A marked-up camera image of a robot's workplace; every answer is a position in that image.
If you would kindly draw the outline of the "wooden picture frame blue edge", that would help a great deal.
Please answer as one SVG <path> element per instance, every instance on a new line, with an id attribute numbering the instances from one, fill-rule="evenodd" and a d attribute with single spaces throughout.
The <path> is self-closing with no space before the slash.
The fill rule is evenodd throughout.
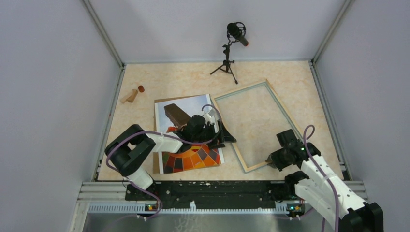
<path id="1" fill-rule="evenodd" d="M 268 156 L 282 148 L 276 135 L 293 130 L 302 139 L 302 130 L 268 80 L 259 81 L 211 97 L 219 110 L 244 172 L 267 165 Z"/>

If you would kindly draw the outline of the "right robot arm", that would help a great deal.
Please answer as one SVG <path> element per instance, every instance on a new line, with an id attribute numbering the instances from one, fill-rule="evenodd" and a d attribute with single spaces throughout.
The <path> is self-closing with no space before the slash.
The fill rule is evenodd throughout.
<path id="1" fill-rule="evenodd" d="M 279 171 L 291 165 L 299 168 L 285 176 L 285 196 L 307 201 L 336 232 L 382 232 L 382 208 L 340 179 L 308 138 L 298 139 L 292 129 L 278 133 L 281 148 L 268 156 L 269 166 Z"/>

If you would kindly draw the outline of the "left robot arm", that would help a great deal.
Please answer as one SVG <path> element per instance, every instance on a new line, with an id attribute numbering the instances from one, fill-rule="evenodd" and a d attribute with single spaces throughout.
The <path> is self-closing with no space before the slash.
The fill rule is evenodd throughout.
<path id="1" fill-rule="evenodd" d="M 194 145 L 214 149 L 235 142 L 222 120 L 211 122 L 204 116 L 194 115 L 181 128 L 168 133 L 146 131 L 133 124 L 112 141 L 104 153 L 107 166 L 120 173 L 130 184 L 135 184 L 137 194 L 149 200 L 155 194 L 155 187 L 142 164 L 150 153 L 181 153 Z"/>

